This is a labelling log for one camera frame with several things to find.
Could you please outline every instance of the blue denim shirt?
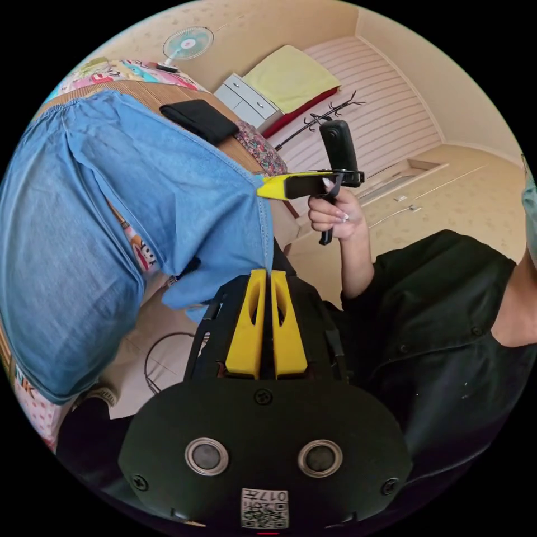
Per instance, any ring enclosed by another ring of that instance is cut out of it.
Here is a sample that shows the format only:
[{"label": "blue denim shirt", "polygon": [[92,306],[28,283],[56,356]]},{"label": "blue denim shirt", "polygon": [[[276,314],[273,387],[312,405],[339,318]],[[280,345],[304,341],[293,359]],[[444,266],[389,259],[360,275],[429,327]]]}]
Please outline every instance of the blue denim shirt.
[{"label": "blue denim shirt", "polygon": [[261,183],[115,91],[33,121],[0,187],[0,314],[29,382],[53,403],[68,401],[95,382],[135,326],[146,282],[106,199],[165,274],[201,260],[164,294],[178,309],[272,266]]}]

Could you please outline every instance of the black shirt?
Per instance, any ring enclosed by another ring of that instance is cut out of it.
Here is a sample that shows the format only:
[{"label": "black shirt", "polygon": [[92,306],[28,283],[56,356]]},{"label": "black shirt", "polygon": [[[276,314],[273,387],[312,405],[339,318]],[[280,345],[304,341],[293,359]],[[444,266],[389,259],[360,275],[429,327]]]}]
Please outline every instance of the black shirt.
[{"label": "black shirt", "polygon": [[537,357],[492,336],[515,263],[443,231],[379,256],[373,281],[333,311],[352,382],[395,415],[413,459],[407,485],[367,534],[420,508],[494,440]]}]

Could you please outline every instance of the screw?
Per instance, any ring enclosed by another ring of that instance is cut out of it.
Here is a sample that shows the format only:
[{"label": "screw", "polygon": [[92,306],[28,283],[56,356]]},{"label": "screw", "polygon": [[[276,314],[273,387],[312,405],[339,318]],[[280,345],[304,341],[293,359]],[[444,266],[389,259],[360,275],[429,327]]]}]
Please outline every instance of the screw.
[{"label": "screw", "polygon": [[399,483],[399,479],[397,477],[394,477],[392,479],[388,479],[381,487],[380,493],[383,496],[389,496],[390,494],[393,494],[395,492],[395,489],[397,487],[397,483]]},{"label": "screw", "polygon": [[136,488],[140,492],[145,492],[149,488],[147,481],[141,475],[134,474],[131,480],[133,482],[134,488]]},{"label": "screw", "polygon": [[254,395],[257,404],[270,404],[272,403],[272,393],[265,388],[261,388]]}]

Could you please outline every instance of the wall trim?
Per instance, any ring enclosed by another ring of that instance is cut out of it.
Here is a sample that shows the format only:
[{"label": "wall trim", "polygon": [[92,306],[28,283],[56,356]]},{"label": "wall trim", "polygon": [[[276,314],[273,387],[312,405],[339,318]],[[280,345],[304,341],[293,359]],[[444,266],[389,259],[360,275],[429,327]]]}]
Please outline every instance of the wall trim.
[{"label": "wall trim", "polygon": [[358,8],[358,20],[356,21],[356,30],[354,32],[354,37],[358,37],[361,39],[360,35],[364,30],[365,26],[365,13],[363,12],[362,8]]},{"label": "wall trim", "polygon": [[[363,15],[362,16],[358,15],[358,22],[359,23],[360,23],[360,19],[362,19],[362,25],[360,27],[360,31],[362,31],[363,27],[365,25],[365,21],[363,21]],[[360,24],[356,25],[356,31],[358,31],[359,25]],[[360,39],[361,41],[363,41],[367,46],[370,46],[377,54],[380,54],[380,56],[382,56],[395,69],[395,71],[397,71],[399,76],[409,85],[410,89],[416,94],[416,97],[420,100],[420,103],[423,105],[423,108],[425,108],[425,111],[429,114],[429,117],[431,118],[431,121],[433,122],[438,134],[440,135],[440,140],[442,141],[442,143],[443,144],[447,143],[446,142],[446,137],[444,136],[444,132],[442,131],[442,128],[440,128],[440,124],[436,120],[435,115],[431,112],[431,109],[429,108],[427,102],[422,97],[421,93],[417,90],[416,86],[412,83],[412,81],[401,71],[401,69],[395,63],[393,63],[392,60],[390,60],[375,45],[370,43],[367,39],[365,39],[361,35],[356,35],[355,37],[357,39]]]},{"label": "wall trim", "polygon": [[469,142],[453,142],[451,140],[449,142],[444,142],[444,143],[446,145],[458,145],[461,147],[467,147],[469,149],[477,149],[479,151],[485,151],[486,153],[490,153],[491,155],[494,155],[495,157],[499,157],[505,161],[511,162],[511,164],[514,164],[520,169],[524,169],[524,164],[522,163],[521,158],[515,158],[512,155],[504,153],[503,151],[498,151],[497,149],[492,149],[491,147],[487,147],[486,145],[472,144]]}]

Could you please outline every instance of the electric fan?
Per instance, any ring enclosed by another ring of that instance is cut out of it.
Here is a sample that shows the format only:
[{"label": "electric fan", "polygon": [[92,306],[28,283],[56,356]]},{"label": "electric fan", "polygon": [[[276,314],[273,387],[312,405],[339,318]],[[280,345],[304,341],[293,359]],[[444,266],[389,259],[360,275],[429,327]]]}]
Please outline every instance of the electric fan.
[{"label": "electric fan", "polygon": [[164,63],[159,63],[158,68],[169,71],[177,71],[172,66],[175,60],[191,60],[197,58],[213,44],[214,34],[204,26],[191,26],[171,35],[164,43],[162,51],[168,58]]}]

